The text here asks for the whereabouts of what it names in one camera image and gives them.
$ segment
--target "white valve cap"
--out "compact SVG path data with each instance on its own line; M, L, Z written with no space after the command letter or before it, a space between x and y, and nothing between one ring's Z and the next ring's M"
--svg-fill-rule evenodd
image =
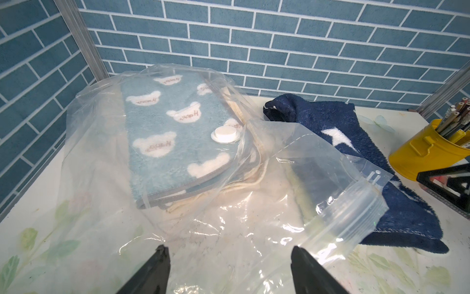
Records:
M212 140L218 143L232 143L240 139L240 133L231 126L221 126L211 134Z

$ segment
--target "bear face pattern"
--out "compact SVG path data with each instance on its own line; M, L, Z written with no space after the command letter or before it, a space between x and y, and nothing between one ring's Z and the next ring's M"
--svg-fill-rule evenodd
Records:
M135 139L132 146L138 148L144 155L162 157L173 150L175 137L175 132L166 132L163 135L152 135L147 138Z
M243 129L242 125L240 125L236 119L227 119L227 121L224 123L224 126L234 127L238 132L241 132Z
M217 155L216 158L205 161L201 165L197 163L191 163L188 165L188 173L198 179L210 174L213 171L216 171L217 169L227 164L229 161L230 155L226 152L221 152Z
M128 96L125 100L138 106L150 106L158 103L161 94L160 91L153 91L146 95Z
M197 93L202 96L205 94L212 93L212 90L211 88L209 88L209 86L206 83L204 83L204 84L200 84L199 86L197 86Z
M165 78L154 78L153 80L155 82L159 82L162 85L170 86L170 85L181 82L182 77L183 77L182 75L177 74L175 76L170 76L170 77L165 77Z
M177 122L187 124L190 122L195 122L201 117L201 111L199 110L199 107L201 107L199 102L192 102L188 107L178 111L169 110L166 112L166 114Z

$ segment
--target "navy blue towel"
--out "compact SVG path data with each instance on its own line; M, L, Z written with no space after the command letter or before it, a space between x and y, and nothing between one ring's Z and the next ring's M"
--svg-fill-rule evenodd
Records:
M363 157L395 174L385 156L359 126L354 104L308 102L294 94L283 94L266 103L263 112L272 121L300 123L342 153ZM396 175L382 194L390 209L362 244L415 247L433 253L449 251L440 240L442 229L434 210Z

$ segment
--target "white star pattern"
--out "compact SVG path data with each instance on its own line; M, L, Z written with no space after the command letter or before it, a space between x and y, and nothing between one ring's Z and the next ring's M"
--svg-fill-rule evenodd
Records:
M338 144L344 143L357 152L356 148L354 148L353 144L351 143L351 140L349 140L349 138L346 137L346 135L337 128L329 128L327 130L322 130L321 132L333 138L331 145L334 147L336 147Z

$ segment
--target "light blue towel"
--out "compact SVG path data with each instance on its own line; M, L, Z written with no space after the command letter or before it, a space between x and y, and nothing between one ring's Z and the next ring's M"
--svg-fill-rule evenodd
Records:
M121 84L125 103L131 188L137 206L186 198L211 188L233 160L238 142L211 133L241 123L199 73L135 75Z

